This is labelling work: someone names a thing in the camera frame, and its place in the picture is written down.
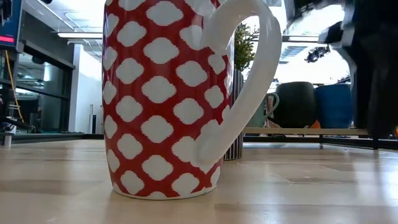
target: planter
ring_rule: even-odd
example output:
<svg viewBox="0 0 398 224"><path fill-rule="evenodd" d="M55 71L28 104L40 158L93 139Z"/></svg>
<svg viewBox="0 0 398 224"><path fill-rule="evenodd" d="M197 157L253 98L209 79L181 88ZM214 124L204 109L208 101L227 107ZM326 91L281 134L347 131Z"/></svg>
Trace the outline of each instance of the planter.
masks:
<svg viewBox="0 0 398 224"><path fill-rule="evenodd" d="M243 75L239 70L234 71L233 89L231 93L231 107L235 100L238 98L239 93L243 87ZM231 147L228 149L224 155L224 161L232 161L242 158L243 154L243 133L241 133L232 143Z"/></svg>

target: ceiling light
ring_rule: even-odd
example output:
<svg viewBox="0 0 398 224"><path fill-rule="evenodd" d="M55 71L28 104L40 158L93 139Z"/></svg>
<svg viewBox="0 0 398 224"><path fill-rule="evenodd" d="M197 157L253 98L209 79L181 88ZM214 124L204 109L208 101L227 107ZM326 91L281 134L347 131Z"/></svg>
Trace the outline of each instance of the ceiling light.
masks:
<svg viewBox="0 0 398 224"><path fill-rule="evenodd" d="M102 39L103 33L101 32L61 32L58 33L59 37L67 39Z"/></svg>
<svg viewBox="0 0 398 224"><path fill-rule="evenodd" d="M292 41L292 42L313 42L316 43L318 42L318 37L314 36L287 36L287 42Z"/></svg>

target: table surface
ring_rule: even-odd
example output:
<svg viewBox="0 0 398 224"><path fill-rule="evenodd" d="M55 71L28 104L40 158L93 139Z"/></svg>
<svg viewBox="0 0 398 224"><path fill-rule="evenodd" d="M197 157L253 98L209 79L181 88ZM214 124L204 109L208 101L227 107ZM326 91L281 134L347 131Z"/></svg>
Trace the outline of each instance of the table surface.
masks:
<svg viewBox="0 0 398 224"><path fill-rule="evenodd" d="M104 142L0 151L0 223L398 223L398 154L318 144L245 144L218 187L168 202L111 189Z"/></svg>

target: red and white mug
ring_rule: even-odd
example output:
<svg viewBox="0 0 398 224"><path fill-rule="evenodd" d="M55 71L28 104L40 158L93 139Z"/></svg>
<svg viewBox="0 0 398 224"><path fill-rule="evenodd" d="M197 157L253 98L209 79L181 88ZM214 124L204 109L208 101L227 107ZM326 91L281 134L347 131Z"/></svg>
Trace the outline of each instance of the red and white mug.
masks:
<svg viewBox="0 0 398 224"><path fill-rule="evenodd" d="M103 107L113 189L152 200L216 187L223 154L267 92L279 23L264 0L107 0ZM249 78L229 109L233 35L259 16Z"/></svg>

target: window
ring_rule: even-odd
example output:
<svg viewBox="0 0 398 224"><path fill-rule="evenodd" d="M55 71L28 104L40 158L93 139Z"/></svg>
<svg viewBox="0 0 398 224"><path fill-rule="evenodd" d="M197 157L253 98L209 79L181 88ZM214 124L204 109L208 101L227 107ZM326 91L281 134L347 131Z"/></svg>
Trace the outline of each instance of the window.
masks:
<svg viewBox="0 0 398 224"><path fill-rule="evenodd" d="M334 84L349 75L347 61L335 50L319 58L316 62L307 62L309 52L322 45L297 46L283 43L282 55L275 78L280 83L310 82L314 84Z"/></svg>
<svg viewBox="0 0 398 224"><path fill-rule="evenodd" d="M29 54L20 54L17 85L33 87L57 95L65 95L66 74L64 70Z"/></svg>
<svg viewBox="0 0 398 224"><path fill-rule="evenodd" d="M36 133L58 133L67 130L67 100L20 88L16 89L16 95L25 123L34 125ZM19 117L16 110L13 117Z"/></svg>

